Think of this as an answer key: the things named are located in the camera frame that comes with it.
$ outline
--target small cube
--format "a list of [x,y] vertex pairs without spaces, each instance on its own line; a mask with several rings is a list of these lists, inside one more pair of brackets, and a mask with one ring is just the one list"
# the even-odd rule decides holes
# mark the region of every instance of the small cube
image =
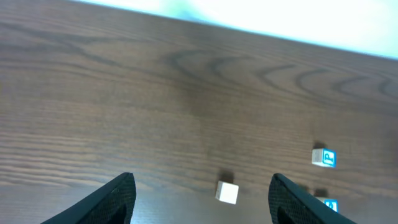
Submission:
[[312,149],[312,164],[322,167],[336,167],[336,152],[330,149]]
[[236,204],[239,186],[223,181],[218,181],[216,198],[221,202]]
[[338,213],[338,201],[335,199],[317,197],[318,200],[323,202],[327,207]]

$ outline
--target brown wood table top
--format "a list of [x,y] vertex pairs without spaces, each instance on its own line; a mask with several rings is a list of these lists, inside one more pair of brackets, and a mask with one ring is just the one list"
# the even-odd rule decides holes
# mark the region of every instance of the brown wood table top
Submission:
[[[0,1],[0,223],[133,172],[133,223],[271,223],[280,172],[395,220],[398,63],[63,1]],[[316,142],[335,169],[311,164]],[[237,205],[214,199],[234,173]]]

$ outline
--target wooden surface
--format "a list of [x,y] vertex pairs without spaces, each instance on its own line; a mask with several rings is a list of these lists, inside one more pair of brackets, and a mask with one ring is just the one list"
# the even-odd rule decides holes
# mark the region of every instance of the wooden surface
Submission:
[[[0,1],[0,223],[38,223],[122,172],[133,223],[271,223],[273,173],[395,220],[398,63],[62,1]],[[336,169],[311,165],[315,142]],[[238,204],[213,197],[234,173]]]

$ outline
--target blue cube face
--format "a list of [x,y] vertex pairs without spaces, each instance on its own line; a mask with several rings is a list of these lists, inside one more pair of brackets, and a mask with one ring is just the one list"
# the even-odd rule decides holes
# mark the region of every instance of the blue cube face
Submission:
[[325,205],[327,207],[333,209],[333,211],[338,212],[338,201],[337,200],[326,199],[323,201],[323,203],[325,203]]
[[336,166],[336,152],[329,150],[329,149],[324,149],[322,162],[326,165],[335,167]]

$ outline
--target white cube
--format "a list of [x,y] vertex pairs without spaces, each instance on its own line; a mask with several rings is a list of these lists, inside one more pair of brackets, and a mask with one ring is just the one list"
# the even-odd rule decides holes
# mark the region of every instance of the white cube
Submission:
[[323,202],[327,207],[333,209],[333,211],[338,212],[338,201],[336,199],[323,197],[317,197],[317,199]]
[[238,198],[238,190],[238,185],[218,181],[216,198],[221,202],[236,204],[236,199]]
[[336,167],[336,152],[330,149],[312,149],[312,164],[322,167]]

